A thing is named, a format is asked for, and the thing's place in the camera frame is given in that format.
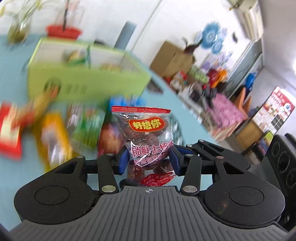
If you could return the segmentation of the yellow transparent snack pack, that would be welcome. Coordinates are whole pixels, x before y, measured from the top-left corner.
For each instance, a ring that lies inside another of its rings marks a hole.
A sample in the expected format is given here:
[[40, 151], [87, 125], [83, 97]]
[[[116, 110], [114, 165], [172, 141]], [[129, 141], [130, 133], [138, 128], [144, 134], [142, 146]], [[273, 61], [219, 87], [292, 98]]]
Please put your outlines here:
[[47, 171], [73, 158], [73, 148], [61, 113], [46, 113], [34, 126], [33, 134]]

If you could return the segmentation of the green snack pack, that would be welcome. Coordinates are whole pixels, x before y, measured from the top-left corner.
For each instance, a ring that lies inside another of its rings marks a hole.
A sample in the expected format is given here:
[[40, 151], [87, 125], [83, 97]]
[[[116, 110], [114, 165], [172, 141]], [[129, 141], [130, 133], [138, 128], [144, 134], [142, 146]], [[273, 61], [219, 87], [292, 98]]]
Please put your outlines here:
[[73, 102], [69, 105], [66, 129], [76, 152], [96, 148], [104, 118], [105, 111], [95, 103]]

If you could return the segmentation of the red dates snack pack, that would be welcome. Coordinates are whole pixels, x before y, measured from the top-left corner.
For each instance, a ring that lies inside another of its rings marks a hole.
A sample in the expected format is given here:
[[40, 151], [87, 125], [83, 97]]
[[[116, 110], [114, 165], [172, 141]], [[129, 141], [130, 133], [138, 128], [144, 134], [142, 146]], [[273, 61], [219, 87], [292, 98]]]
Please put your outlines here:
[[127, 175], [123, 185], [163, 186], [176, 175], [169, 161], [174, 146], [165, 108], [117, 106], [112, 115], [128, 150]]

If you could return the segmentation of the red snack bag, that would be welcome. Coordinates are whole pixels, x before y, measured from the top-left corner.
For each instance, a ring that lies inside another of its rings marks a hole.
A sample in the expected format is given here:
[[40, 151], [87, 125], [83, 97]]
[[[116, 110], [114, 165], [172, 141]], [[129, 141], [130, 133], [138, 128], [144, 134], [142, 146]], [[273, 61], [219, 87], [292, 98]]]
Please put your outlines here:
[[22, 156], [21, 131], [17, 125], [19, 108], [10, 102], [1, 102], [1, 156], [20, 161]]

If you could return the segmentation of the blue cookie snack pack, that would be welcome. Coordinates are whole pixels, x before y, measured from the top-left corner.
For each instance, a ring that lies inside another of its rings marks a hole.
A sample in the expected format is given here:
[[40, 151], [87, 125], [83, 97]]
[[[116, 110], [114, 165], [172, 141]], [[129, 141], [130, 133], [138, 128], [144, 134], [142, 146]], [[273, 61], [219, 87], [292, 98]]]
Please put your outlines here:
[[137, 95], [116, 95], [112, 96], [109, 101], [108, 110], [111, 112], [112, 106], [146, 106], [147, 102], [144, 98]]

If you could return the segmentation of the green cardboard box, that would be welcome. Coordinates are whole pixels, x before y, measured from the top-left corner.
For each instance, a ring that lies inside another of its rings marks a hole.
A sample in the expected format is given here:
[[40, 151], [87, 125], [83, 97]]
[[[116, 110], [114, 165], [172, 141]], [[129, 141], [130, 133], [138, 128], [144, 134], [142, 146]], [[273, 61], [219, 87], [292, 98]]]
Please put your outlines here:
[[57, 101], [104, 103], [114, 95], [141, 95], [149, 71], [130, 53], [72, 40], [41, 38], [29, 60], [28, 97], [59, 90]]

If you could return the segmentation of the blue paper fan decoration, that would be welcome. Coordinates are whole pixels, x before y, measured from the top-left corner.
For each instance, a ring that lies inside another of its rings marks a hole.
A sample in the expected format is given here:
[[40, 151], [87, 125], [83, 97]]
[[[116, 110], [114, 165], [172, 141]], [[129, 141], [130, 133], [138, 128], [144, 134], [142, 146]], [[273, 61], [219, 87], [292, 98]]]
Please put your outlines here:
[[212, 48], [219, 32], [220, 32], [220, 25], [217, 22], [212, 22], [207, 24], [202, 32], [201, 47], [203, 49]]

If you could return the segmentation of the brown paper bag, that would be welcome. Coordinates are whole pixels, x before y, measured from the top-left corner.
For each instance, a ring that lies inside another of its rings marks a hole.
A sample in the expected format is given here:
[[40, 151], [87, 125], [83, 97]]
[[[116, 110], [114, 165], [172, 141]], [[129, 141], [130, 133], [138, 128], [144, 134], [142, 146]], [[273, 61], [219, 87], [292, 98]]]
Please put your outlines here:
[[187, 73], [194, 63], [193, 54], [184, 53], [183, 49], [169, 41], [165, 41], [152, 61], [150, 68], [160, 77], [171, 78], [179, 71]]

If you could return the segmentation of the air conditioner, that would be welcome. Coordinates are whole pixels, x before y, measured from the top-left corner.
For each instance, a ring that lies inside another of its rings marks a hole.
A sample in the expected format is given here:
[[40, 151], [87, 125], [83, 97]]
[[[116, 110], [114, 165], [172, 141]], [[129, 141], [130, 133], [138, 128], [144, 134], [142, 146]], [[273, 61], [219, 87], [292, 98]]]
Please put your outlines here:
[[254, 42], [260, 40], [264, 30], [259, 1], [244, 0], [229, 1], [229, 3], [231, 4], [229, 10], [235, 11], [245, 36]]

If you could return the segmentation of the red plastic basket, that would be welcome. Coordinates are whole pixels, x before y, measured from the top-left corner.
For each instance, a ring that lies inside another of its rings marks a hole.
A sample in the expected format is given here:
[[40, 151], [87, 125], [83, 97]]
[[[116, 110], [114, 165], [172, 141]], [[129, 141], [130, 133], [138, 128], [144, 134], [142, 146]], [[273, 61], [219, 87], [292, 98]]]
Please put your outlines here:
[[74, 27], [63, 29], [62, 25], [49, 25], [46, 27], [46, 31], [48, 37], [73, 40], [76, 40], [83, 33], [80, 29]]

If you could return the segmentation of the grey cylinder speaker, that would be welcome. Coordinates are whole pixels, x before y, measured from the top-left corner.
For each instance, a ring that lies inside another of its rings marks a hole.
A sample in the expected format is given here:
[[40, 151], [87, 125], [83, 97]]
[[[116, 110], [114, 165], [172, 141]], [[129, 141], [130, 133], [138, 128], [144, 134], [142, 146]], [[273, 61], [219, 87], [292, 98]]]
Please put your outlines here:
[[135, 23], [127, 21], [115, 42], [114, 48], [125, 50], [136, 27], [137, 25]]

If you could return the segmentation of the clear glass pitcher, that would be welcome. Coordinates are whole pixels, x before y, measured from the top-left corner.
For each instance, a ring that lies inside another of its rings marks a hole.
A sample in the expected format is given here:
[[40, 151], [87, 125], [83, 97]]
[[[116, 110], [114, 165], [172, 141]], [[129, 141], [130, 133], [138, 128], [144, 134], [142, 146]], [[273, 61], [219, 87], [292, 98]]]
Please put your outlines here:
[[58, 11], [55, 24], [63, 28], [79, 27], [85, 13], [85, 8], [81, 1], [65, 1]]

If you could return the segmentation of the glass vase with plant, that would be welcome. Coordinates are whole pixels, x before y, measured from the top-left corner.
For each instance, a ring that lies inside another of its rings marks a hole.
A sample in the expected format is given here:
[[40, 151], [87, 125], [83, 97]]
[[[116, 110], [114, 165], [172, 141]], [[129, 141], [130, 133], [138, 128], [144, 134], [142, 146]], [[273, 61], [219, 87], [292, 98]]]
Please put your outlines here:
[[9, 16], [12, 24], [8, 31], [8, 42], [23, 42], [30, 32], [31, 19], [35, 11], [41, 10], [49, 1], [2, 1], [1, 17]]

